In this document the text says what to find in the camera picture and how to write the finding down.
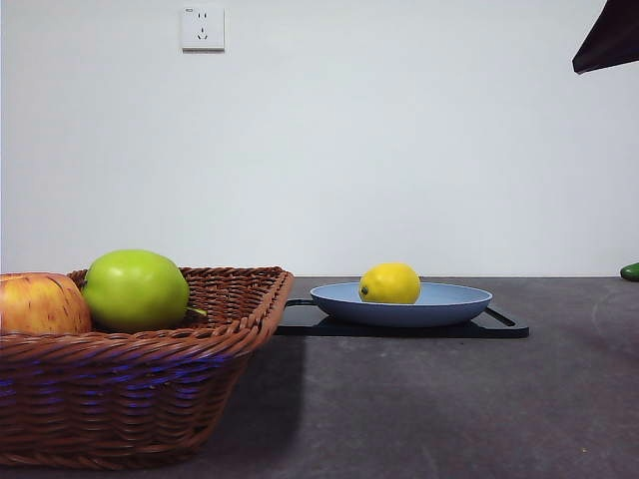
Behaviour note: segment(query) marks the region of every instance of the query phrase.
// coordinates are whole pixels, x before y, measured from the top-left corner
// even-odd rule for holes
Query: green vegetable
[[[622,267],[621,277],[629,281],[639,281],[639,262]]]

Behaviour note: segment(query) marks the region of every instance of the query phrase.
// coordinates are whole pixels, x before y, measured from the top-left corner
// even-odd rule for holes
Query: apple
[[[73,280],[56,272],[0,274],[0,333],[82,333],[91,313]]]
[[[82,294],[94,321],[114,331],[138,332],[181,322],[189,285],[165,256],[145,249],[116,249],[91,264]]]

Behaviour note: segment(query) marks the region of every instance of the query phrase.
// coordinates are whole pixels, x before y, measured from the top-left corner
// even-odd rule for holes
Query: gray countertop
[[[297,278],[292,297],[350,279]],[[0,467],[0,477],[639,477],[639,283],[427,280],[491,291],[529,337],[275,336],[191,460],[117,473]]]

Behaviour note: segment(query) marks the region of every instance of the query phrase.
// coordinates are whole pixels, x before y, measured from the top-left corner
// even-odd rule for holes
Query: woven texture
[[[136,334],[0,337],[0,464],[154,467],[195,454],[251,353],[275,332],[293,275],[182,268],[189,313]],[[85,271],[69,275],[77,284]]]

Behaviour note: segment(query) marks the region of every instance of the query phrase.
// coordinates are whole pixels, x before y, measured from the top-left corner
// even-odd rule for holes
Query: electrical outlet
[[[182,49],[224,50],[224,8],[192,5],[182,11]]]

